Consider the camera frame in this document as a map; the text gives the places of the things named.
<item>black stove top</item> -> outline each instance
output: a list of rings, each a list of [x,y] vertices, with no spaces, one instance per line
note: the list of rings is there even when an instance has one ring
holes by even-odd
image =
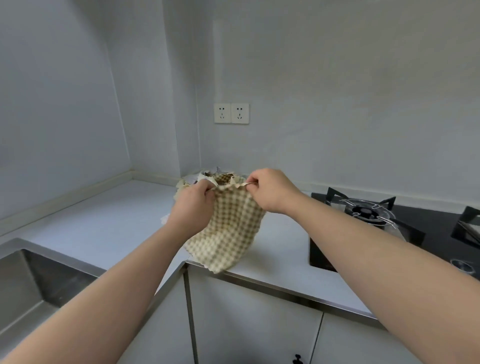
[[[394,223],[406,243],[413,243],[453,264],[465,273],[480,279],[480,241],[477,240],[480,237],[475,235],[476,230],[472,230],[474,228],[478,230],[477,225],[480,223],[468,225],[469,222],[479,221],[479,210],[467,207],[464,214],[460,215],[395,205],[395,198],[375,203],[350,199],[333,189],[329,189],[327,194],[313,193],[312,197],[336,208],[346,205],[346,213],[366,223],[373,222],[372,225],[380,229],[386,230],[385,226]],[[336,272],[311,239],[309,262],[314,267]]]

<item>stainless steel sink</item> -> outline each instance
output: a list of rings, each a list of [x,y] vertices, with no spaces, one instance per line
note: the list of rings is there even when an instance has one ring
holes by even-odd
[[[25,240],[0,245],[0,360],[103,272]]]

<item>checkered cloth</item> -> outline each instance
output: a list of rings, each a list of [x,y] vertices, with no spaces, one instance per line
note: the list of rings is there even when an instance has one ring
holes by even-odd
[[[234,266],[253,243],[265,211],[247,191],[243,177],[233,173],[214,174],[215,204],[212,219],[189,239],[185,249],[206,268],[219,273]],[[179,191],[188,184],[180,182]]]

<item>cabinet door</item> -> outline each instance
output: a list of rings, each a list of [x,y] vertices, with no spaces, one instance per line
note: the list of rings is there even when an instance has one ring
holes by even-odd
[[[120,364],[193,364],[183,276],[133,339]]]
[[[393,335],[325,314],[312,364],[421,364]]]
[[[308,363],[322,312],[189,272],[199,364]]]

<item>electrical outlet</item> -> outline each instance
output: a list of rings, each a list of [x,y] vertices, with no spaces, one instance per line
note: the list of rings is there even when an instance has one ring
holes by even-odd
[[[231,111],[230,104],[213,104],[214,121],[217,124],[230,124]]]
[[[232,123],[248,124],[250,122],[249,104],[231,104]]]

